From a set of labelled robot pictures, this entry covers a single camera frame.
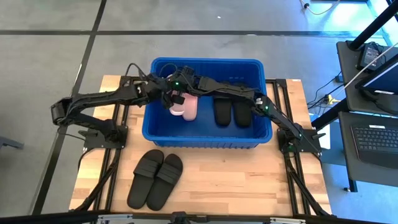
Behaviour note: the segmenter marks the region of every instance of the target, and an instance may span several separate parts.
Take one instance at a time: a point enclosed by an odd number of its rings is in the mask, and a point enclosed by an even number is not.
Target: wooden table
[[[120,76],[105,75],[100,91],[112,91],[119,85]],[[294,121],[304,128],[311,128],[303,86],[300,80],[287,80],[287,90]],[[274,100],[272,85],[267,85],[268,97]],[[282,110],[285,111],[283,93],[279,90]],[[95,108],[99,119],[112,117],[114,106]],[[122,150],[113,195],[113,212],[172,213],[207,215],[279,215],[290,216],[286,172],[282,154],[278,150],[277,126],[273,123],[273,137],[266,144],[254,149],[203,149],[162,148],[142,136],[145,107],[131,106],[127,125],[129,133],[126,147]],[[183,174],[161,211],[153,212],[146,206],[134,210],[127,205],[127,195],[138,160],[145,152],[160,149],[165,156],[174,153],[184,164]],[[322,208],[331,213],[322,169],[319,161],[309,153],[301,153],[305,183]],[[104,149],[91,151],[83,158],[73,191],[70,208],[79,206],[98,181]],[[100,208],[108,186],[103,191]],[[300,191],[295,186],[299,211],[303,213]]]

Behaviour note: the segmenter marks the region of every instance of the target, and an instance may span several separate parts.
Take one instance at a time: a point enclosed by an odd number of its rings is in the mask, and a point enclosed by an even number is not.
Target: black slide sandal
[[[247,87],[245,83],[235,83],[236,86]],[[235,123],[240,128],[248,128],[251,124],[251,109],[248,104],[241,100],[233,100]]]
[[[163,163],[163,152],[153,149],[146,152],[134,169],[127,205],[134,209],[144,206],[148,193],[155,181],[155,175]]]
[[[232,100],[223,96],[213,96],[214,116],[220,126],[228,126],[231,122]]]
[[[166,203],[182,174],[182,161],[175,154],[170,154],[164,160],[150,189],[147,206],[153,211],[159,211]]]

